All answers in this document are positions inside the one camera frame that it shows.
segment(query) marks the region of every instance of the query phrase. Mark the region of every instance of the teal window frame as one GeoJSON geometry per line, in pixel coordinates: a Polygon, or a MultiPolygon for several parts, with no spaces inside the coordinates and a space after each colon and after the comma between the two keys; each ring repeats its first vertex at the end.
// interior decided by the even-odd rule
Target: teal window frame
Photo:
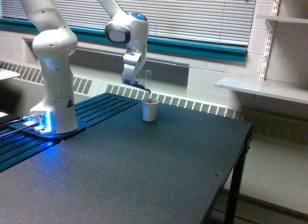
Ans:
{"type": "MultiPolygon", "coordinates": [[[[0,18],[0,28],[38,33],[33,23],[23,19],[0,18]]],[[[106,38],[105,32],[102,30],[77,26],[70,26],[70,28],[79,40],[111,44],[106,38]]],[[[148,50],[166,54],[180,54],[191,57],[214,58],[237,62],[244,62],[247,54],[247,47],[243,46],[160,38],[155,36],[149,36],[148,50]]]]}

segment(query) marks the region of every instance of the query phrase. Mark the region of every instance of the window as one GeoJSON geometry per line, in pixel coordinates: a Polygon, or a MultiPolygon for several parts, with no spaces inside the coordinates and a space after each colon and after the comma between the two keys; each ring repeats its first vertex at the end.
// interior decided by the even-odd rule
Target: window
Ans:
{"type": "MultiPolygon", "coordinates": [[[[18,0],[1,0],[3,16],[26,19],[18,0]]],[[[69,25],[104,29],[109,17],[95,0],[54,0],[69,25]]],[[[149,20],[150,35],[247,46],[256,0],[116,0],[149,20]]]]}

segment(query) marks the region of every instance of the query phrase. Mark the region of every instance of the blue led light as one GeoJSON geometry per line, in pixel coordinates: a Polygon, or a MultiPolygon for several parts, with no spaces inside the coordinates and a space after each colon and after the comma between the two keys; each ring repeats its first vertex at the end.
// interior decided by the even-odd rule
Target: blue led light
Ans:
{"type": "Polygon", "coordinates": [[[45,130],[47,132],[51,132],[51,113],[50,112],[46,112],[44,122],[45,122],[45,130]]]}

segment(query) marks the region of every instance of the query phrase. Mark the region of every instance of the robotic arm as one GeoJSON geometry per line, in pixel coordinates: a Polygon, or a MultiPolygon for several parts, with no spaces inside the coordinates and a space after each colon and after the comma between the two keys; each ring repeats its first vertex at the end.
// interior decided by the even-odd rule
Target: robotic arm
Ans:
{"type": "Polygon", "coordinates": [[[123,83],[145,90],[138,78],[146,62],[149,24],[141,13],[124,12],[115,0],[97,0],[111,21],[105,28],[106,37],[113,43],[127,44],[124,55],[123,83]]]}
{"type": "MultiPolygon", "coordinates": [[[[78,128],[74,108],[73,74],[68,61],[77,37],[58,12],[53,0],[20,0],[30,21],[40,31],[33,41],[44,76],[43,101],[30,110],[42,134],[65,133],[78,128]]],[[[30,126],[34,120],[24,124],[30,126]]]]}

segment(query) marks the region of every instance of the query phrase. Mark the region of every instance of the paper cup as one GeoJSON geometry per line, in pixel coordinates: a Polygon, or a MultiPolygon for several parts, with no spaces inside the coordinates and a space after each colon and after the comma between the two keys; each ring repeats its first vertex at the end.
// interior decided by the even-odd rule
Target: paper cup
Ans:
{"type": "Polygon", "coordinates": [[[155,121],[158,103],[158,100],[155,99],[142,100],[142,115],[144,121],[155,121]]]}

